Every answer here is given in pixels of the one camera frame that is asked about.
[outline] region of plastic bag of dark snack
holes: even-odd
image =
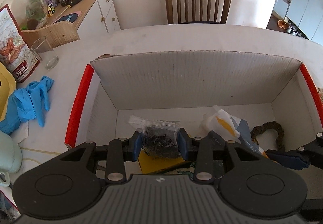
[[[131,116],[129,124],[141,133],[143,149],[149,156],[179,157],[177,144],[177,134],[180,130],[179,122],[147,120]]]

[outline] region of orange slipper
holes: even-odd
[[[284,28],[284,30],[287,30],[287,29],[288,29],[288,27],[289,27],[289,23],[288,23],[288,22],[286,22],[286,23],[284,24],[283,28]]]
[[[284,22],[280,19],[278,22],[277,22],[277,25],[278,27],[282,28],[284,26]]]

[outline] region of red foam edge protector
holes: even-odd
[[[88,94],[88,89],[90,87],[93,74],[94,74],[94,69],[91,65],[88,64],[84,70],[78,91],[75,96],[71,115],[68,120],[66,136],[65,136],[65,144],[68,144],[71,147],[75,147],[81,115],[82,115],[86,95]]]
[[[311,95],[313,97],[313,100],[314,100],[314,103],[315,103],[315,106],[316,106],[316,109],[319,113],[319,117],[320,117],[320,120],[321,120],[321,124],[322,124],[322,127],[323,127],[323,104],[321,102],[321,99],[320,99],[320,96],[319,96],[319,93],[318,91],[316,90],[316,87],[315,87],[315,84],[312,80],[312,77],[311,75],[309,74],[305,64],[301,64],[300,68],[299,68],[305,78],[305,81],[307,83],[307,86],[311,92]]]

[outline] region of white cabinet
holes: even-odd
[[[316,32],[312,38],[312,41],[323,45],[323,18],[321,19],[321,22],[318,28],[316,29]]]
[[[108,15],[108,12],[111,8],[113,1],[112,0],[98,0],[98,2],[99,2],[99,6],[100,6],[103,17],[106,17]]]
[[[107,25],[108,32],[113,32],[117,23],[117,13],[116,13],[116,10],[114,9],[113,4],[109,10],[108,15],[106,16],[105,23]]]
[[[96,1],[83,19],[77,33],[80,39],[87,39],[94,35],[105,35],[107,32],[98,1]]]
[[[297,26],[300,24],[309,0],[291,0],[287,17]]]
[[[77,33],[80,39],[87,39],[119,30],[120,25],[113,1],[96,0],[83,19]]]
[[[276,0],[273,11],[277,13],[282,19],[285,19],[288,9],[288,3],[284,0]]]
[[[299,28],[312,39],[323,16],[323,0],[309,0]]]

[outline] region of cardboard box flap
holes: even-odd
[[[91,63],[117,110],[270,103],[300,64],[225,51],[152,52]]]

